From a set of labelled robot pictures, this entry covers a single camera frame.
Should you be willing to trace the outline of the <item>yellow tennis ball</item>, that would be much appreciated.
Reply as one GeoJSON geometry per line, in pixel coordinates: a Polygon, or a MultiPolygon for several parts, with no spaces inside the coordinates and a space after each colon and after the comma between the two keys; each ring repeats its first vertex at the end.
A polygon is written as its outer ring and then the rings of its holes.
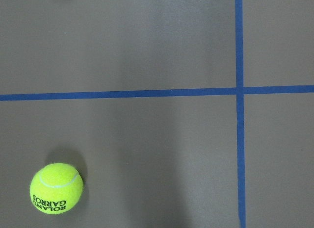
{"type": "Polygon", "coordinates": [[[52,163],[39,170],[31,180],[29,194],[39,211],[57,215],[71,210],[80,200],[83,180],[75,167],[52,163]]]}

